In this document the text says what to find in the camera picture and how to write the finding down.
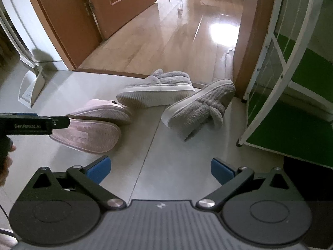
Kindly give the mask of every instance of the pink slipper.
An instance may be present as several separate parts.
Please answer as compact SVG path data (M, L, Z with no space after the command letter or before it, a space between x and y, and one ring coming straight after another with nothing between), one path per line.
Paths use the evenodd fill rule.
M70 119L67 129L53 130L49 136L67 147L99 154L111 150L116 145L121 131L117 125L110 122Z
M130 124L132 113L128 107L122 106L116 101L102 101L93 99L83 108L68 114L70 118L89 119L112 122L119 126Z

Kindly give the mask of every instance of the gray fuzzy slipper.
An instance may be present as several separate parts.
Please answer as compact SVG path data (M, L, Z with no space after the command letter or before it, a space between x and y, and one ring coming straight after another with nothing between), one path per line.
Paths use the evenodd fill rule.
M122 89L117 100L132 108L146 108L170 105L194 93L188 74L182 71L163 73L158 69L139 84Z
M162 121L184 138L193 136L208 120L213 120L215 128L219 129L234 95L235 86L231 80L218 80L166 108Z

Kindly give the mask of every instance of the wooden floor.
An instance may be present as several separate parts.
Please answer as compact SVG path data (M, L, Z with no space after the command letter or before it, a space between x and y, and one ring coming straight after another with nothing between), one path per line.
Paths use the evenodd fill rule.
M187 72L197 84L232 79L243 1L158 0L102 43L79 70L144 78L162 68Z

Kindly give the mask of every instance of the floor seam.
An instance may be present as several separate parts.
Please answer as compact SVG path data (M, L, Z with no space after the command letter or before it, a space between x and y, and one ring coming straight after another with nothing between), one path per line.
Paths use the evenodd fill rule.
M137 185L137 183L138 183L138 180L139 180L139 177L140 177L140 174L141 174L142 168L144 167L144 163L145 163L145 161L146 161L147 155L148 155L149 150L150 150L150 148L151 148L151 146L152 146L152 143L153 143L153 141L154 141L154 138L155 138L156 132L157 132L157 130L158 130L158 128L159 128L159 125L161 124L161 121L162 121L162 120L159 119L159 123L157 124L156 130L155 130L155 132L154 132L154 136L153 136L153 138L152 138L152 141L150 142L150 145L149 145L148 151L147 151L147 153L146 153L146 155L145 155L145 157L144 157L144 162L142 163L142 166L141 166L141 169L140 169L139 175L138 175L138 177L137 177L137 180L135 181L135 184L134 184L134 187L133 187L132 193L131 193L130 196L129 196L128 203L130 202L130 200L131 200L131 198L132 198L132 195L133 195L134 190L135 190L135 187L136 187L136 185Z
M218 50L219 50L219 45L220 45L220 43L218 43L217 44L217 46L216 46L216 56L215 56L215 63L214 63L214 69L213 69L213 76L212 76L212 79L211 79L211 81L214 81L214 78L216 78L215 76L216 76L216 67L217 67L217 65L216 65L216 63L217 63L217 60L218 60L218 58L217 58L217 53L218 53Z

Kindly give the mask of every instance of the handheld device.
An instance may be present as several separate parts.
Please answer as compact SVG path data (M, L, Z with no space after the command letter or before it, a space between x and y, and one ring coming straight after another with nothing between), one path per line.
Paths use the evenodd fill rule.
M88 167L39 168L9 214L21 239L14 250L224 249L306 250L307 203L281 168L258 174L211 161L222 184L190 200L126 202L98 183L111 170L104 156Z
M0 113L0 173L13 142L7 135L48 135L69 126L69 118L39 117L36 113Z

